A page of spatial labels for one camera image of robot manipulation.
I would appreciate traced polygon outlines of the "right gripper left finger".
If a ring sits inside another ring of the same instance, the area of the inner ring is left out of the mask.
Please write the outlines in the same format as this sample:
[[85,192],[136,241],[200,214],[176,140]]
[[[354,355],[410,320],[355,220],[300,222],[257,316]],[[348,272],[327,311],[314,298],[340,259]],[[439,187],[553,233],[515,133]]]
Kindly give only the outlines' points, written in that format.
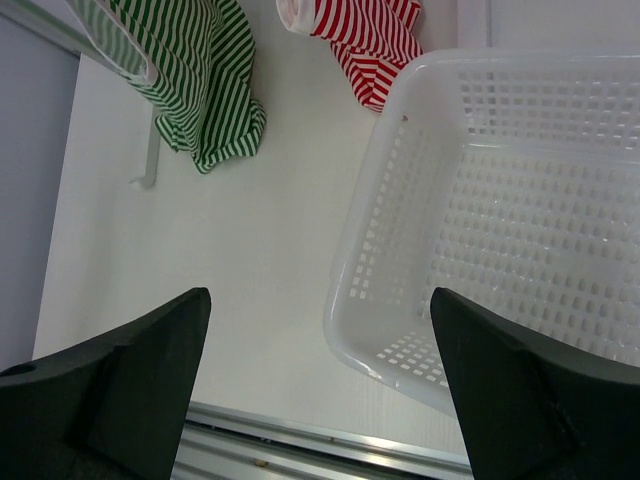
[[2,371],[2,478],[169,478],[210,313],[209,291],[193,288]]

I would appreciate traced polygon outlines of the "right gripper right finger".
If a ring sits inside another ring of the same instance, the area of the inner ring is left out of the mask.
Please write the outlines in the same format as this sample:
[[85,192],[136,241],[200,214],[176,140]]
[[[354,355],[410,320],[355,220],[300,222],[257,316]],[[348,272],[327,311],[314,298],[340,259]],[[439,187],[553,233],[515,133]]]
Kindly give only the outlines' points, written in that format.
[[446,288],[430,314],[475,478],[638,478],[638,368]]

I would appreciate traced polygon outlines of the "green striped tank top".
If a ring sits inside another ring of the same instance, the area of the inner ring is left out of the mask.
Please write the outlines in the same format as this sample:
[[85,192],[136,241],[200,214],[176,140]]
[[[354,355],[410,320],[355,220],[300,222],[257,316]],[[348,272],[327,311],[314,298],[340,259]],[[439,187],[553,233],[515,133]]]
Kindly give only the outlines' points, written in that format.
[[94,48],[157,110],[168,146],[207,174],[252,157],[266,112],[251,92],[255,41],[236,1],[70,1]]

